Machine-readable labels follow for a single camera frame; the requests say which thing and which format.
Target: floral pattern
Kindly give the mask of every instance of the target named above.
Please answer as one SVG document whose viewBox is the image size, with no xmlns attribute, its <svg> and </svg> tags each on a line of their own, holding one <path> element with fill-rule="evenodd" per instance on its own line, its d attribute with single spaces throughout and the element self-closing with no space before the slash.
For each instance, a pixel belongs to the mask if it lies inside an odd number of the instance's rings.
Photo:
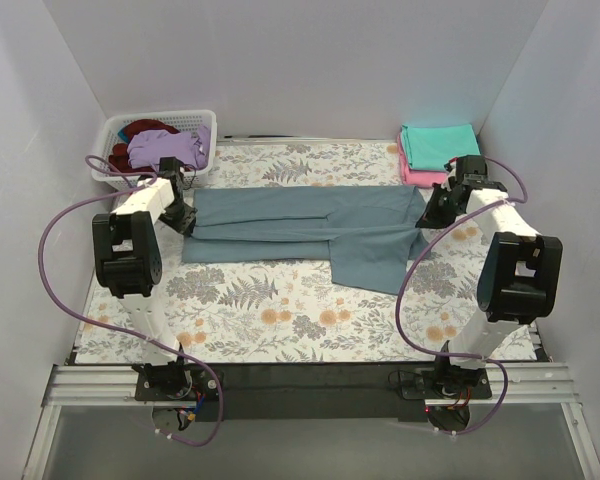
<svg viewBox="0 0 600 480">
<path fill-rule="evenodd" d="M 389 143 L 303 143 L 218 147 L 210 188 L 297 185 L 396 185 L 398 156 Z M 429 193 L 423 191 L 425 198 Z M 424 231 L 433 238 L 437 232 Z M 161 223 L 163 261 L 157 287 L 167 322 L 185 351 L 208 362 L 350 362 L 426 360 L 400 338 L 395 296 L 331 283 L 327 261 L 182 264 L 180 235 Z M 434 350 L 453 338 L 475 311 L 474 291 L 488 242 L 473 222 L 444 238 L 419 266 L 402 302 L 401 322 Z M 131 328 L 108 290 L 96 285 L 88 315 Z M 83 327 L 77 363 L 135 363 L 135 338 Z M 534 360 L 526 327 L 494 354 Z"/>
</svg>

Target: folded blue fabric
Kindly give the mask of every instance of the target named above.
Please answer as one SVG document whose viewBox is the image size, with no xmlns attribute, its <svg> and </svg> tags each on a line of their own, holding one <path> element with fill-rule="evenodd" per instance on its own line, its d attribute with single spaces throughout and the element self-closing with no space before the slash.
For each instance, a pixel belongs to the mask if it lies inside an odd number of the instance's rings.
<svg viewBox="0 0 600 480">
<path fill-rule="evenodd" d="M 471 125 L 442 128 L 402 126 L 402 146 L 412 170 L 444 172 L 454 157 L 480 155 Z"/>
<path fill-rule="evenodd" d="M 330 260 L 334 283 L 396 294 L 408 259 L 427 246 L 413 186 L 196 190 L 182 260 Z"/>
</svg>

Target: white plastic basket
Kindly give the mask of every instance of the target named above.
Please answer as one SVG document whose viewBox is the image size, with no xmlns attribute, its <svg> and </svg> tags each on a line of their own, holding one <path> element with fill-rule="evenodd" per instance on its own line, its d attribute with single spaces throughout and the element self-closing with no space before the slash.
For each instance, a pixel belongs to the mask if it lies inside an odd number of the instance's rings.
<svg viewBox="0 0 600 480">
<path fill-rule="evenodd" d="M 172 112 L 152 112 L 152 113 L 134 113 L 132 115 L 117 115 L 111 117 L 104 124 L 104 128 L 98 137 L 96 145 L 96 155 L 101 156 L 105 160 L 109 159 L 109 155 L 113 150 L 113 146 L 117 143 L 123 143 L 118 132 L 121 128 L 129 125 L 131 122 L 143 118 L 160 120 L 167 125 L 171 125 L 181 132 L 192 132 L 195 134 L 200 125 L 206 126 L 211 131 L 211 145 L 209 148 L 209 163 L 203 170 L 197 172 L 184 173 L 184 186 L 191 188 L 202 186 L 207 183 L 209 171 L 213 167 L 213 159 L 216 153 L 216 137 L 218 135 L 218 125 L 216 123 L 216 114 L 211 110 L 178 110 Z M 107 165 L 102 165 L 102 168 L 108 170 Z M 106 175 L 95 170 L 91 171 L 94 180 L 98 182 L 106 182 L 116 190 L 127 190 L 127 183 L 120 177 Z M 127 177 L 132 184 L 136 184 L 139 175 L 135 177 Z"/>
</svg>

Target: purple cloth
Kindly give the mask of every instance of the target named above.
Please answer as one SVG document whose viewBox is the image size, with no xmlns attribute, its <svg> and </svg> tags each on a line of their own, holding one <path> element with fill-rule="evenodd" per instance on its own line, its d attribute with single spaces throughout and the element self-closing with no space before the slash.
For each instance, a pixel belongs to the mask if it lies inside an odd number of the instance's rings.
<svg viewBox="0 0 600 480">
<path fill-rule="evenodd" d="M 202 170 L 209 163 L 211 131 L 198 127 L 198 138 L 191 132 L 169 133 L 166 130 L 146 130 L 133 137 L 127 147 L 131 168 L 151 167 L 158 170 L 162 157 L 176 157 L 185 165 Z"/>
</svg>

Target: white wall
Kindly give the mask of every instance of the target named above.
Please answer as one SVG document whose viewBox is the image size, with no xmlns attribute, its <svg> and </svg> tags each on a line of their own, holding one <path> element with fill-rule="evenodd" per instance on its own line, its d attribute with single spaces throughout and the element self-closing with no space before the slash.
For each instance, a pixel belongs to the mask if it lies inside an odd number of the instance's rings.
<svg viewBox="0 0 600 480">
<path fill-rule="evenodd" d="M 47 298 L 36 249 L 49 219 L 95 193 L 82 157 L 104 115 L 41 0 L 0 0 L 0 479 L 19 479 L 52 364 L 76 322 Z M 61 298 L 82 309 L 93 260 L 90 217 L 52 233 Z"/>
<path fill-rule="evenodd" d="M 546 0 L 45 0 L 107 115 L 210 108 L 221 134 L 479 128 Z"/>
<path fill-rule="evenodd" d="M 549 1 L 480 137 L 527 181 L 525 218 L 564 243 L 556 307 L 539 324 L 600 456 L 600 0 Z"/>
</svg>

